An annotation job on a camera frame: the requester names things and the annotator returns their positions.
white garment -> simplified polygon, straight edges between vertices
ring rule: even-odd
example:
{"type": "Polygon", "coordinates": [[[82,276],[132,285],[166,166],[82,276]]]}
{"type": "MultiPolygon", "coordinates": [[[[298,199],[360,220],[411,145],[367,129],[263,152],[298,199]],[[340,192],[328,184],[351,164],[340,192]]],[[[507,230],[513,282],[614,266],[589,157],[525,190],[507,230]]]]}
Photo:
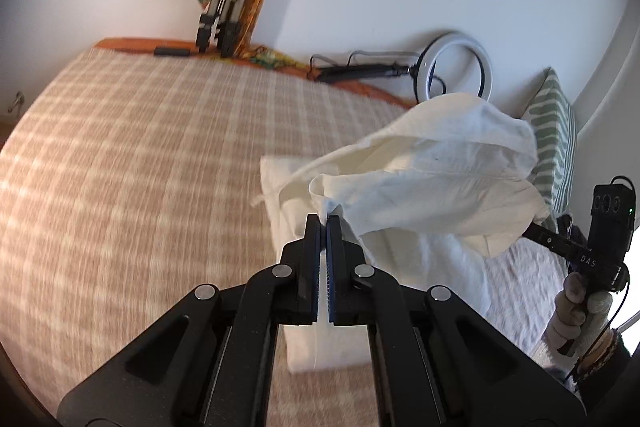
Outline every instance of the white garment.
{"type": "MultiPolygon", "coordinates": [[[[307,214],[338,214],[370,264],[407,286],[447,285],[484,315],[481,256],[497,256],[548,215],[526,180],[536,161],[526,122],[470,94],[439,96],[317,160],[262,158],[273,246],[279,257],[303,237],[307,214]]],[[[318,323],[284,328],[289,369],[369,360],[366,329],[334,328],[322,291],[319,304],[318,323]]]]}

folded white cloth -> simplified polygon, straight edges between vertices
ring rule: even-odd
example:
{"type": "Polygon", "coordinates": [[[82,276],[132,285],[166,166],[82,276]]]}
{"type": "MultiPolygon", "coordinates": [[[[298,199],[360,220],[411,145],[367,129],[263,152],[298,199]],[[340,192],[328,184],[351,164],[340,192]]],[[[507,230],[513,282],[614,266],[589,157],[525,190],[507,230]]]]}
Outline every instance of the folded white cloth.
{"type": "MultiPolygon", "coordinates": [[[[404,285],[447,285],[484,315],[482,256],[497,256],[531,221],[548,215],[527,182],[536,160],[526,122],[473,95],[436,97],[322,158],[263,157],[273,246],[279,257],[286,243],[302,237],[307,214],[323,220],[338,214],[370,264],[404,285]]],[[[369,360],[366,330],[330,325],[320,287],[318,323],[285,327],[291,371],[369,360]]]]}

pillow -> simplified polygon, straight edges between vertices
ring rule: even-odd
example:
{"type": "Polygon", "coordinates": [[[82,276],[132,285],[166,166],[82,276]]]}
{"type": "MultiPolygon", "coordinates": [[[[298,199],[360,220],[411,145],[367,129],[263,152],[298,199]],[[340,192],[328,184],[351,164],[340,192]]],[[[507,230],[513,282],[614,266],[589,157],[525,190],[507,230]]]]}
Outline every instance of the pillow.
{"type": "Polygon", "coordinates": [[[543,226],[557,232],[556,219],[569,208],[577,131],[574,110],[552,68],[522,118],[533,127],[538,143],[538,163],[529,180],[551,211],[543,226]]]}

black sleeve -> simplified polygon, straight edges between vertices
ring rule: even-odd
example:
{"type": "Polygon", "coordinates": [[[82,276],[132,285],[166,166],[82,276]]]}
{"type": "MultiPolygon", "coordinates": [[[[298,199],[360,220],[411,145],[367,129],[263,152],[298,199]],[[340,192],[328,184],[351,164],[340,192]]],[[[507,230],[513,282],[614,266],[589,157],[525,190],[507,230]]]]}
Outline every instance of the black sleeve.
{"type": "Polygon", "coordinates": [[[620,335],[616,335],[615,341],[603,357],[590,370],[578,377],[577,386],[587,413],[591,412],[613,387],[629,360],[631,355],[622,343],[620,335]]]}

brown plaid fabric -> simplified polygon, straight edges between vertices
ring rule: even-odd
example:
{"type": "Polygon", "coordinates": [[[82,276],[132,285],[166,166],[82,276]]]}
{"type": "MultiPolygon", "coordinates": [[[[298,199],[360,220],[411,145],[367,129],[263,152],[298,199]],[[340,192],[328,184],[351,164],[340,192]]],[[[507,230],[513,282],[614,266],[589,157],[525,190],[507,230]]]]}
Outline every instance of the brown plaid fabric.
{"type": "MultiPolygon", "coordinates": [[[[319,156],[397,118],[384,102],[219,61],[91,50],[0,153],[0,341],[60,399],[193,287],[273,264],[260,157],[319,156]]],[[[370,367],[290,375],[270,425],[376,425],[370,367]]]]}

